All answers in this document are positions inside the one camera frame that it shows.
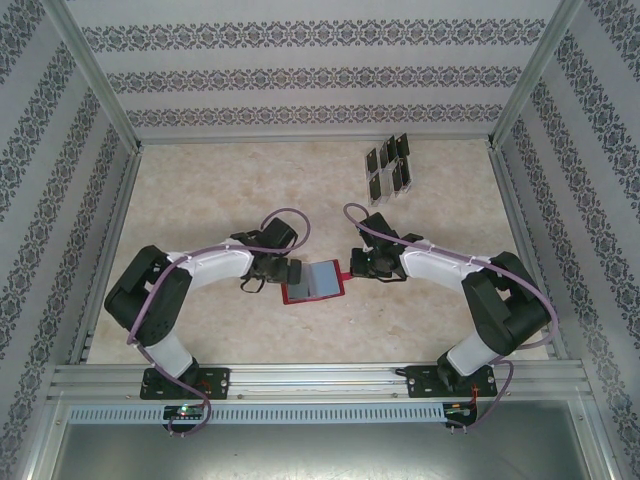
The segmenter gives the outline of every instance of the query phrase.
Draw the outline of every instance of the purple cable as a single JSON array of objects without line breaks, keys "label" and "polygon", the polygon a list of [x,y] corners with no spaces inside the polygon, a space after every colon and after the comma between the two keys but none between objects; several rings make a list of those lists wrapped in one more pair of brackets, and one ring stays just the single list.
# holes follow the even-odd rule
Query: purple cable
[{"label": "purple cable", "polygon": [[475,422],[473,422],[469,426],[466,426],[463,423],[458,422],[457,420],[447,420],[447,423],[451,423],[459,427],[462,427],[463,428],[462,431],[466,433],[467,430],[473,430],[474,428],[478,428],[479,425],[481,425],[486,421],[487,417],[491,414],[491,412],[495,410],[495,408],[498,406],[498,402],[502,399],[504,394],[507,392],[507,388],[509,387],[511,380],[513,379],[513,371],[515,367],[513,366],[513,362],[511,360],[506,360],[506,359],[502,359],[498,362],[495,362],[494,365],[509,365],[509,374],[507,375],[507,379],[504,381],[504,385],[502,385],[502,388],[498,392],[498,395],[496,395],[496,398],[493,400],[493,402],[491,402],[491,405],[489,406],[487,411],[484,412],[484,414],[479,419],[477,419]]},{"label": "purple cable", "polygon": [[[454,260],[461,260],[463,262],[473,263],[474,265],[478,265],[480,267],[487,268],[489,270],[493,270],[494,272],[496,272],[496,273],[498,273],[500,275],[503,275],[503,276],[513,280],[514,282],[520,284],[521,286],[523,286],[524,288],[529,290],[533,295],[535,295],[536,298],[538,300],[540,300],[540,302],[544,305],[546,310],[549,312],[549,315],[551,316],[551,330],[549,331],[549,334],[545,338],[543,338],[542,340],[538,340],[537,342],[529,343],[529,344],[526,344],[526,345],[521,345],[520,347],[517,348],[517,350],[526,350],[526,349],[529,349],[529,348],[535,348],[535,347],[539,347],[541,345],[546,345],[558,333],[558,315],[556,314],[556,311],[554,310],[553,306],[551,305],[549,300],[547,300],[547,298],[536,287],[531,285],[526,280],[523,280],[522,278],[518,277],[517,275],[514,275],[511,272],[508,272],[507,270],[504,270],[503,268],[496,267],[495,265],[492,265],[492,264],[487,263],[487,262],[483,262],[482,260],[478,260],[473,256],[462,255],[460,253],[452,252],[450,250],[447,250],[447,249],[444,249],[444,248],[440,248],[440,247],[436,247],[436,246],[426,247],[426,246],[421,245],[419,243],[407,242],[407,241],[402,240],[400,238],[395,238],[395,237],[392,237],[390,235],[385,235],[384,233],[376,232],[375,230],[372,230],[372,229],[370,229],[368,227],[365,227],[360,222],[358,222],[355,218],[353,218],[349,214],[349,207],[359,208],[360,210],[362,210],[367,215],[367,217],[369,216],[369,212],[367,211],[366,208],[364,208],[362,205],[360,205],[358,203],[347,203],[342,209],[342,211],[344,212],[344,215],[349,219],[349,221],[351,223],[353,223],[356,226],[356,228],[358,228],[358,229],[360,229],[362,231],[365,231],[365,232],[367,232],[367,233],[369,233],[371,235],[374,235],[376,237],[382,238],[384,240],[388,240],[388,241],[393,242],[393,243],[397,243],[397,244],[400,244],[400,245],[405,245],[407,247],[418,248],[418,249],[424,250],[426,252],[439,253],[440,255],[444,255],[444,256],[447,256],[449,258],[453,258]],[[473,425],[471,426],[473,428],[477,427],[479,424],[482,424],[485,421],[485,419],[489,416],[489,414],[491,412],[493,412],[493,410],[495,410],[495,408],[498,406],[498,402],[503,397],[504,393],[507,390],[507,387],[511,383],[511,379],[513,378],[514,367],[513,367],[513,363],[511,361],[503,359],[501,356],[498,356],[492,362],[494,363],[494,365],[508,364],[509,365],[509,375],[507,376],[507,380],[505,381],[504,385],[502,386],[502,389],[500,390],[500,392],[496,396],[495,400],[491,403],[491,406],[487,409],[487,411],[484,413],[484,415],[482,415],[482,417],[480,417],[480,419],[476,420],[473,423]],[[456,423],[457,424],[458,422],[449,420],[449,423]]]},{"label": "purple cable", "polygon": [[[166,280],[166,278],[169,276],[169,274],[175,268],[177,268],[180,264],[186,262],[187,260],[192,259],[192,258],[196,258],[196,257],[198,257],[200,255],[204,255],[205,253],[216,252],[216,251],[220,251],[220,250],[240,250],[240,251],[251,251],[251,252],[261,252],[261,253],[279,253],[279,254],[282,254],[282,253],[289,253],[289,252],[291,252],[293,250],[296,250],[296,249],[300,248],[302,245],[304,245],[307,242],[307,240],[309,239],[309,235],[311,235],[311,222],[309,221],[309,217],[307,217],[304,213],[302,213],[300,210],[297,210],[295,208],[285,207],[285,208],[280,208],[280,209],[270,213],[262,221],[262,224],[260,225],[260,229],[264,228],[264,225],[269,220],[271,220],[271,218],[273,218],[278,213],[282,213],[282,212],[293,212],[293,213],[296,213],[296,214],[300,215],[302,217],[302,219],[304,220],[307,230],[306,230],[306,232],[304,234],[304,237],[302,237],[302,240],[298,244],[294,244],[293,246],[287,247],[287,248],[263,248],[263,247],[250,247],[250,246],[247,246],[247,245],[214,245],[214,246],[211,246],[211,247],[205,247],[205,248],[202,248],[200,250],[196,250],[196,251],[191,252],[191,253],[187,253],[186,255],[178,258],[176,261],[171,263],[171,265],[169,265],[162,272],[162,274],[160,274],[160,276],[158,277],[158,280],[153,285],[153,288],[151,289],[151,292],[149,292],[149,295],[147,295],[147,299],[142,304],[142,308],[140,309],[140,312],[138,312],[138,316],[136,317],[135,322],[133,322],[133,326],[131,327],[131,330],[129,332],[129,336],[127,337],[127,345],[131,345],[131,344],[135,343],[136,344],[135,346],[138,349],[138,351],[142,354],[142,356],[144,358],[147,359],[147,361],[149,363],[151,363],[151,365],[153,365],[153,367],[158,371],[158,373],[160,373],[160,375],[165,377],[170,382],[178,385],[179,387],[184,388],[188,392],[191,392],[194,395],[197,395],[198,397],[202,398],[203,405],[204,405],[204,407],[206,409],[206,412],[207,412],[205,417],[204,417],[204,419],[202,420],[202,422],[200,422],[198,425],[193,427],[188,432],[180,433],[181,437],[186,437],[188,435],[193,435],[194,433],[198,432],[199,430],[201,430],[202,428],[205,427],[205,425],[207,424],[207,422],[209,422],[209,419],[211,418],[211,402],[209,401],[209,398],[207,397],[206,394],[204,394],[204,393],[200,392],[199,390],[187,385],[184,382],[181,382],[176,377],[174,377],[169,372],[167,372],[165,369],[163,369],[158,364],[156,364],[155,361],[153,360],[153,358],[151,357],[151,355],[149,355],[149,352],[147,352],[147,350],[142,345],[140,345],[139,343],[136,342],[136,334],[138,333],[138,330],[140,330],[140,327],[144,323],[144,317],[147,314],[147,311],[149,310],[149,306],[151,305],[151,302],[153,301],[153,299],[155,298],[155,296],[158,293],[158,290],[162,286],[162,283]],[[171,429],[171,426],[172,426],[174,420],[175,420],[175,418],[171,418],[171,420],[169,421],[169,425],[167,426],[167,429],[169,430],[169,434],[170,435],[174,435],[174,433],[175,433]]]},{"label": "purple cable", "polygon": [[[151,355],[149,355],[149,353],[147,352],[146,348],[144,348],[142,345],[138,344],[138,345],[136,345],[136,347],[137,347],[138,351],[142,354],[142,356],[144,358],[146,358],[147,361],[151,365],[153,365],[153,368],[155,368],[160,375],[162,375],[164,378],[166,378],[170,382],[178,385],[179,387],[184,388],[188,392],[191,392],[194,395],[197,395],[198,397],[200,397],[202,399],[202,406],[204,407],[205,411],[207,412],[205,414],[204,418],[202,419],[202,422],[197,424],[191,430],[180,433],[179,434],[180,437],[184,438],[184,437],[187,437],[189,435],[193,435],[194,433],[198,432],[199,430],[202,430],[205,427],[205,425],[207,423],[209,423],[209,420],[211,419],[211,414],[212,414],[211,402],[209,401],[209,398],[207,397],[207,395],[205,393],[202,393],[200,390],[197,390],[197,389],[193,388],[192,386],[187,385],[184,382],[181,382],[176,377],[174,377],[169,372],[167,372],[164,368],[162,368],[157,363],[155,363],[155,361],[153,360]],[[176,417],[171,417],[169,419],[169,424],[167,425],[167,430],[169,431],[169,435],[171,435],[171,436],[173,436],[176,433],[171,428],[172,425],[173,425],[174,420],[176,420]]]},{"label": "purple cable", "polygon": [[142,304],[142,308],[138,312],[138,316],[136,317],[136,320],[135,320],[135,322],[133,322],[133,326],[131,327],[131,330],[129,331],[129,336],[127,337],[127,345],[131,345],[135,341],[136,334],[138,333],[138,330],[140,330],[140,327],[142,326],[142,322],[144,321],[144,317],[147,314],[147,311],[149,310],[149,306],[151,305],[151,302],[153,302],[153,299],[157,295],[158,290],[160,289],[160,287],[164,283],[165,279],[169,276],[169,274],[174,269],[176,269],[179,265],[181,265],[182,263],[186,262],[187,260],[192,259],[192,258],[196,258],[196,257],[198,257],[200,255],[204,255],[205,253],[217,252],[217,251],[221,251],[221,250],[240,250],[240,251],[261,252],[261,253],[289,253],[289,252],[292,252],[293,250],[296,250],[296,249],[300,248],[302,245],[304,245],[306,243],[306,241],[309,239],[309,235],[311,234],[311,222],[309,221],[309,217],[307,217],[300,210],[296,210],[295,208],[280,208],[280,209],[276,210],[275,212],[270,213],[267,216],[267,218],[265,218],[263,220],[262,225],[264,225],[274,215],[276,215],[278,213],[281,213],[281,212],[293,212],[293,213],[296,213],[296,214],[298,214],[298,215],[300,215],[302,217],[302,219],[304,220],[304,222],[306,224],[307,231],[305,232],[304,237],[302,238],[302,240],[297,245],[294,245],[294,246],[288,247],[288,248],[249,247],[247,245],[213,245],[211,247],[205,247],[205,248],[202,248],[200,250],[196,250],[194,252],[187,253],[186,255],[178,258],[171,265],[169,265],[167,268],[164,269],[164,271],[160,274],[160,277],[158,277],[158,280],[156,281],[156,283],[153,285],[153,288],[151,289],[151,292],[149,292],[149,295],[147,295],[147,299]]},{"label": "purple cable", "polygon": [[402,240],[401,238],[395,238],[395,237],[392,237],[390,235],[385,235],[384,233],[376,232],[375,230],[372,230],[372,229],[370,229],[368,227],[365,227],[360,222],[358,222],[355,218],[353,218],[349,214],[349,211],[348,211],[349,207],[359,208],[360,210],[365,212],[367,214],[367,216],[369,216],[369,214],[367,212],[367,209],[364,208],[362,205],[359,205],[357,203],[347,203],[344,206],[344,208],[342,209],[342,211],[344,212],[345,216],[349,219],[349,221],[351,223],[353,223],[360,230],[363,230],[363,231],[365,231],[365,232],[367,232],[367,233],[369,233],[371,235],[374,235],[376,237],[382,238],[384,240],[388,240],[390,242],[397,243],[399,245],[405,245],[407,247],[418,248],[420,250],[424,250],[425,252],[439,253],[440,255],[444,255],[446,257],[453,258],[454,260],[461,260],[461,261],[466,262],[466,263],[472,263],[474,265],[478,265],[479,267],[486,268],[488,270],[493,270],[494,272],[496,272],[496,273],[498,273],[498,274],[500,274],[502,276],[505,276],[510,280],[513,280],[517,284],[519,284],[519,285],[523,286],[524,288],[526,288],[527,290],[529,290],[533,295],[535,295],[535,297],[538,300],[540,300],[542,305],[544,305],[544,308],[549,312],[549,316],[551,317],[551,330],[549,331],[549,334],[546,337],[544,337],[542,340],[538,340],[537,342],[533,342],[533,343],[528,343],[526,345],[520,345],[517,348],[517,350],[527,350],[529,348],[536,348],[536,347],[539,347],[541,345],[546,345],[551,340],[553,340],[553,337],[555,337],[556,334],[558,333],[558,315],[556,314],[556,311],[554,310],[553,306],[551,305],[549,300],[547,300],[547,297],[545,297],[540,292],[540,290],[538,290],[536,287],[531,285],[526,280],[523,280],[522,278],[518,277],[517,275],[514,275],[513,273],[511,273],[511,272],[509,272],[509,271],[507,271],[507,270],[505,270],[503,268],[496,267],[495,265],[492,265],[492,264],[487,263],[487,262],[483,262],[482,260],[478,260],[476,257],[473,257],[473,256],[463,255],[461,253],[452,252],[451,250],[447,250],[445,248],[436,247],[436,246],[426,247],[426,246],[421,245],[419,243],[407,242],[406,240]]}]

